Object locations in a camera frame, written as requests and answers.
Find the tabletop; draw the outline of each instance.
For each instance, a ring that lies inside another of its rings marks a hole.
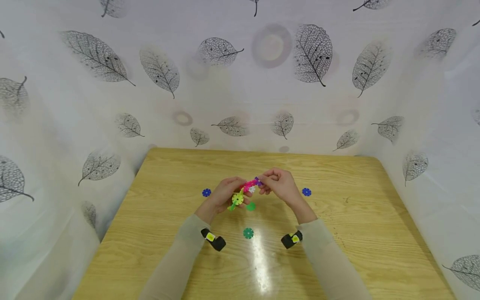
[[[376,158],[165,148],[147,154],[73,299],[137,299],[204,189],[271,167],[311,190],[305,199],[374,299],[455,299]],[[227,245],[217,252],[205,243],[183,299],[326,299],[301,245],[280,241],[296,231],[290,209],[273,193],[252,201],[254,211],[215,218],[212,232]]]

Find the yellow sticker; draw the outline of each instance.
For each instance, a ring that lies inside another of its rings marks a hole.
[[[209,240],[209,241],[214,241],[215,236],[211,232],[209,232],[209,233],[207,233],[207,237],[205,239]]]

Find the wooden table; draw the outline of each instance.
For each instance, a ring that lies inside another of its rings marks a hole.
[[[380,162],[372,157],[313,156],[154,148],[90,264],[75,300],[137,299],[183,221],[226,177],[247,180],[288,169],[360,273],[374,299],[455,299]],[[300,245],[280,239],[296,219],[273,193],[257,192],[253,212],[216,217],[227,246],[205,243],[184,299],[325,299]],[[242,232],[251,227],[247,240]]]

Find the beige sleeve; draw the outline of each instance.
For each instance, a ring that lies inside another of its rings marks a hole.
[[[359,274],[322,220],[297,226],[303,249],[328,300],[371,300]]]
[[[205,242],[201,234],[210,226],[191,215],[180,227],[172,246],[147,281],[139,300],[177,300],[187,286],[193,263]]]

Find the fabric backdrop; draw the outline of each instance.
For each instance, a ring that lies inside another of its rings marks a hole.
[[[0,298],[69,299],[155,146],[375,156],[480,298],[479,19],[478,0],[3,1]]]

